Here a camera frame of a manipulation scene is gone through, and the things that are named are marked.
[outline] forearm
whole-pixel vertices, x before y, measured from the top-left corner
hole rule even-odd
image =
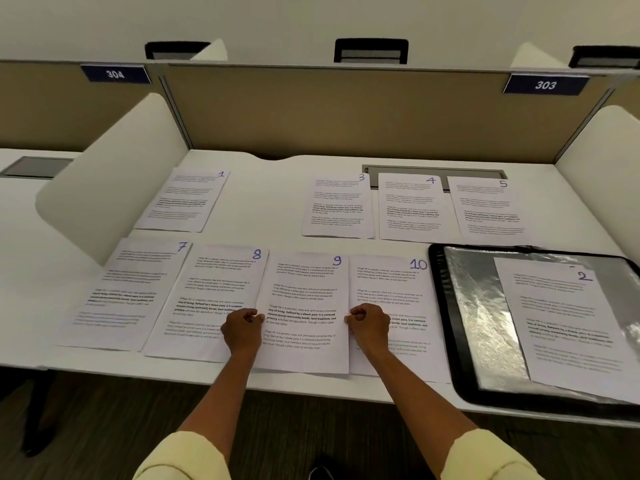
[[[367,355],[431,471],[442,473],[453,442],[476,425],[388,350]]]
[[[200,403],[178,428],[208,439],[229,462],[236,424],[255,354],[238,353],[224,366]]]

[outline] printed document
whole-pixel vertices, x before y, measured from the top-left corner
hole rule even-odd
[[[272,252],[257,309],[265,314],[254,367],[349,373],[349,258]]]
[[[269,251],[194,244],[143,353],[226,362],[220,332],[227,315],[255,308]]]
[[[140,351],[190,247],[184,241],[121,240],[56,345]]]
[[[389,350],[420,379],[450,383],[440,313],[426,260],[351,256],[349,306],[379,305],[391,318]],[[377,376],[358,347],[349,345],[349,371]]]
[[[374,238],[369,174],[315,177],[302,235]]]
[[[532,229],[510,180],[449,177],[462,236],[471,244],[532,244]]]
[[[174,168],[135,228],[202,232],[228,176],[228,170]]]
[[[640,404],[640,363],[593,271],[494,261],[532,381]]]
[[[380,239],[448,242],[453,216],[435,175],[378,175]]]

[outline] hand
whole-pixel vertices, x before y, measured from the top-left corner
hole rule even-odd
[[[356,342],[367,357],[386,352],[388,348],[389,315],[377,305],[363,303],[349,310],[344,321],[356,336]]]
[[[264,315],[256,315],[254,308],[242,308],[227,315],[227,321],[220,327],[225,336],[231,355],[247,353],[255,355],[262,343],[262,322]]]

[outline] blue sign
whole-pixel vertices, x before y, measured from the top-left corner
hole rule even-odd
[[[130,84],[151,84],[147,70],[143,65],[80,65],[85,76],[91,82],[128,82]]]
[[[503,94],[577,96],[588,81],[588,75],[511,74]]]

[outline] yellow sleeve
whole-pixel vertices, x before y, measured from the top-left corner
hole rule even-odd
[[[162,474],[168,469],[176,478],[184,474],[189,480],[231,479],[222,453],[204,436],[192,431],[178,431],[167,436],[142,462],[133,479],[164,478]]]
[[[516,450],[485,429],[460,436],[451,447],[442,480],[541,480]]]

